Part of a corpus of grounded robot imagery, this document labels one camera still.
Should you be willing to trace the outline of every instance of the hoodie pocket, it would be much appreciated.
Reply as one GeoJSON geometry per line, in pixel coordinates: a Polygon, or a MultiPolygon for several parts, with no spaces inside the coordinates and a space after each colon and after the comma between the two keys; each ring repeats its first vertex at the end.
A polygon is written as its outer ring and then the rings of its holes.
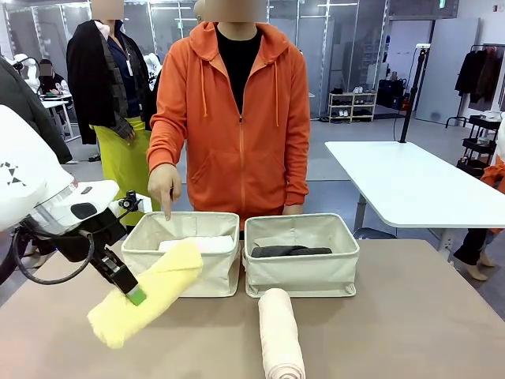
{"type": "Polygon", "coordinates": [[[211,152],[194,173],[189,169],[188,195],[197,211],[236,212],[240,208],[240,158],[211,152]]]}
{"type": "Polygon", "coordinates": [[[272,153],[252,154],[246,163],[246,204],[254,214],[269,214],[286,201],[286,168],[272,153]]]}

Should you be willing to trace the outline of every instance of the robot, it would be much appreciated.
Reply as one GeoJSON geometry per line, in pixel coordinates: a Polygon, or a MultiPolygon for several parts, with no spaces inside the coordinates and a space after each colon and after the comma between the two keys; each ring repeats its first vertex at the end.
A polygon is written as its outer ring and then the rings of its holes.
{"type": "Polygon", "coordinates": [[[140,304],[145,294],[107,246],[126,235],[118,222],[121,217],[117,217],[121,209],[151,212],[150,199],[129,192],[125,199],[114,201],[119,190],[116,182],[77,182],[14,111],[0,105],[0,120],[0,231],[19,224],[9,254],[0,262],[0,272],[11,270],[10,274],[17,265],[30,280],[49,285],[72,279],[91,263],[131,302],[140,304]],[[36,240],[48,240],[69,261],[84,263],[60,280],[35,278],[22,265],[21,257],[36,240]]]}
{"type": "Polygon", "coordinates": [[[37,68],[39,63],[35,58],[29,58],[26,54],[16,54],[14,55],[14,60],[6,58],[6,61],[10,63],[14,69],[21,75],[21,70],[24,66],[28,67],[28,79],[25,79],[26,84],[30,86],[34,93],[37,93],[40,88],[40,81],[37,77],[37,68]]]}
{"type": "Polygon", "coordinates": [[[159,59],[156,56],[156,54],[153,54],[153,53],[145,55],[144,61],[145,61],[145,64],[148,66],[149,87],[151,88],[151,91],[152,91],[152,90],[154,90],[156,78],[158,77],[159,72],[162,69],[162,65],[159,62],[159,59]]]}

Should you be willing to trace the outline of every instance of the orange hoodie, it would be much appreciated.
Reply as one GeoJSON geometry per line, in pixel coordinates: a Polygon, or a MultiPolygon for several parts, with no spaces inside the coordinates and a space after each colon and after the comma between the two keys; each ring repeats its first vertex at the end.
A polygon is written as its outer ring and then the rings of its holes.
{"type": "Polygon", "coordinates": [[[309,85],[305,60],[277,28],[260,51],[237,109],[215,25],[202,23],[165,57],[158,114],[151,119],[150,171],[177,164],[187,139],[188,195],[197,211],[244,220],[282,214],[309,192],[309,85]]]}

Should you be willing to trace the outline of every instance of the hoodie zipper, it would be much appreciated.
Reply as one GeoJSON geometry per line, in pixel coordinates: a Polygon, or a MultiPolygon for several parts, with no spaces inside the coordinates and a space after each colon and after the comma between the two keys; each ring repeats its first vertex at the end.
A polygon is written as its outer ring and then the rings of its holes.
{"type": "MultiPolygon", "coordinates": [[[[235,105],[237,108],[237,113],[238,113],[238,134],[239,134],[239,150],[240,150],[240,168],[241,168],[241,210],[242,214],[245,212],[245,137],[244,137],[244,105],[245,105],[245,90],[247,89],[247,84],[249,83],[249,79],[251,78],[252,75],[257,73],[260,69],[263,69],[267,67],[265,63],[262,63],[258,67],[254,67],[252,65],[252,70],[251,73],[249,74],[249,77],[247,78],[247,81],[245,82],[245,87],[244,87],[244,94],[242,96],[242,109],[239,110],[238,107],[235,105]]],[[[216,67],[219,72],[221,72],[226,79],[228,80],[228,88],[230,89],[230,94],[231,98],[234,100],[234,92],[231,89],[231,82],[230,82],[230,77],[228,76],[228,73],[226,72],[226,67],[223,68],[224,71],[219,69],[219,67],[216,67]]]]}
{"type": "Polygon", "coordinates": [[[238,118],[238,128],[239,128],[239,133],[240,133],[240,175],[241,175],[242,214],[244,214],[244,212],[245,212],[245,147],[244,147],[244,117],[242,116],[242,114],[238,118]]]}

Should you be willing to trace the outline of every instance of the orange sleeve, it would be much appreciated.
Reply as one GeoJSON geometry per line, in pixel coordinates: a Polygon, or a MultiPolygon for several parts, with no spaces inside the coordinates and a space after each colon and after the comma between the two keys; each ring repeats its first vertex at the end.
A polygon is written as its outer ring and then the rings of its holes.
{"type": "Polygon", "coordinates": [[[149,172],[181,158],[186,139],[186,66],[183,46],[175,43],[165,57],[159,80],[158,113],[151,118],[151,144],[148,149],[149,172]]]}
{"type": "Polygon", "coordinates": [[[310,108],[309,79],[303,55],[296,50],[286,131],[286,205],[301,205],[309,193],[310,108]]]}

